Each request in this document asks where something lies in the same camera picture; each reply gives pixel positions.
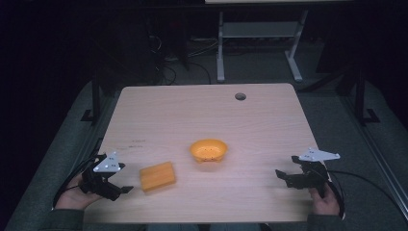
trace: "sponge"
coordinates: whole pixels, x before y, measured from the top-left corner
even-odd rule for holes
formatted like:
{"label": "sponge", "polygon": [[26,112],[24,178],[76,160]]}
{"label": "sponge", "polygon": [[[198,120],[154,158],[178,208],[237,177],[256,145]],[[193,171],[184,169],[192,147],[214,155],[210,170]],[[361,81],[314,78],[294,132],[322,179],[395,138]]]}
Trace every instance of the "sponge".
{"label": "sponge", "polygon": [[173,165],[165,162],[140,170],[141,189],[146,193],[176,183]]}

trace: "background desk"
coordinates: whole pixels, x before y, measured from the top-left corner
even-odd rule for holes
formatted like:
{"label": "background desk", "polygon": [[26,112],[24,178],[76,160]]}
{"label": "background desk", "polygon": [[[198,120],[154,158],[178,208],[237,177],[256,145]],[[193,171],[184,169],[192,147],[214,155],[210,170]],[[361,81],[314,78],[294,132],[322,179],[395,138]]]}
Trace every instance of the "background desk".
{"label": "background desk", "polygon": [[[221,163],[191,156],[190,145],[207,138],[227,143]],[[310,146],[317,147],[288,84],[126,88],[100,152],[118,151],[126,168],[110,181],[135,188],[91,205],[86,222],[306,220],[309,194],[288,189],[274,171],[301,172],[291,156]],[[177,183],[143,193],[139,170],[166,161]]]}

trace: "dark sleeve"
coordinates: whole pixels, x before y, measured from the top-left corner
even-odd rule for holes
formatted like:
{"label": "dark sleeve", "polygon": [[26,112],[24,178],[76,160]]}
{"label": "dark sleeve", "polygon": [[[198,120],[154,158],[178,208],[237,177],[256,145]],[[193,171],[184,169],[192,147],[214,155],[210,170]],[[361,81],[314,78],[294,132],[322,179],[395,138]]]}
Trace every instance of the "dark sleeve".
{"label": "dark sleeve", "polygon": [[344,222],[338,216],[309,215],[308,231],[345,231]]}
{"label": "dark sleeve", "polygon": [[39,231],[52,230],[82,230],[84,211],[82,210],[53,210],[48,214]]}

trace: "floor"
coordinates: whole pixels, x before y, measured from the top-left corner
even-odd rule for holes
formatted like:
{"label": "floor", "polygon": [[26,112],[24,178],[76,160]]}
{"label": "floor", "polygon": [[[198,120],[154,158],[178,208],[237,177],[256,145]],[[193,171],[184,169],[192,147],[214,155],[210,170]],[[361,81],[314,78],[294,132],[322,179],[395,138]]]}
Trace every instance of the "floor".
{"label": "floor", "polygon": [[[206,47],[204,43],[190,44],[191,54]],[[290,83],[301,90],[320,80],[326,74],[316,73],[321,41],[303,41],[298,47],[296,61],[304,81],[293,80],[286,63],[284,50],[290,40],[253,40],[232,42],[225,51],[225,83],[257,84]],[[189,69],[167,57],[162,85],[218,84],[215,50],[191,55]],[[340,161],[327,162],[330,170],[346,171],[368,178],[385,192],[390,193],[375,153],[379,150],[387,160],[401,188],[408,190],[408,133],[388,108],[379,90],[367,83],[366,108],[374,109],[380,123],[361,126],[352,112],[353,93],[348,97],[335,92],[338,81],[314,92],[299,93],[298,98],[321,150],[340,153]],[[102,96],[102,115],[93,126],[81,122],[85,110],[91,108],[90,84],[78,95],[64,124],[51,144],[31,185],[14,211],[6,230],[36,230],[51,208],[53,192],[67,174],[95,145],[103,139],[115,103],[120,95]],[[406,230],[407,223],[392,201],[364,180],[350,175],[335,174],[345,193],[345,224],[350,231]],[[272,230],[306,230],[305,223],[273,223]],[[138,230],[133,224],[86,224],[85,230]]]}

